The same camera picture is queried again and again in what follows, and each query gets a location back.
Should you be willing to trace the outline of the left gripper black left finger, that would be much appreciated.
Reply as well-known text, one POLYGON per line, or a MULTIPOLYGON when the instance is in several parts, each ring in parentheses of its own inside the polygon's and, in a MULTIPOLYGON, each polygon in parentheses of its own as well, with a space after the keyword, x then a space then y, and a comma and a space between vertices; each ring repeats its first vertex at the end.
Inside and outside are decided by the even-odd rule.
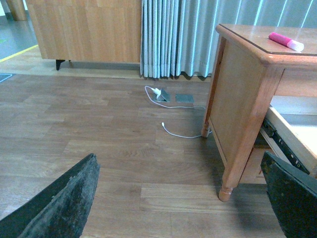
POLYGON ((100 174, 89 154, 23 206, 0 221, 2 238, 79 238, 100 174))

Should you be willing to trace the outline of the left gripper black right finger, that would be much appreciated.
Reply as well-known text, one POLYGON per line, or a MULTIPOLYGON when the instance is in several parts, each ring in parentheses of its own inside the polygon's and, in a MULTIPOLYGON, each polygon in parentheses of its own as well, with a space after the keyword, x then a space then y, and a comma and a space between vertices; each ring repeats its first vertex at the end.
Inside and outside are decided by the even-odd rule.
POLYGON ((267 195, 287 238, 317 236, 317 180, 266 151, 261 169, 267 195))

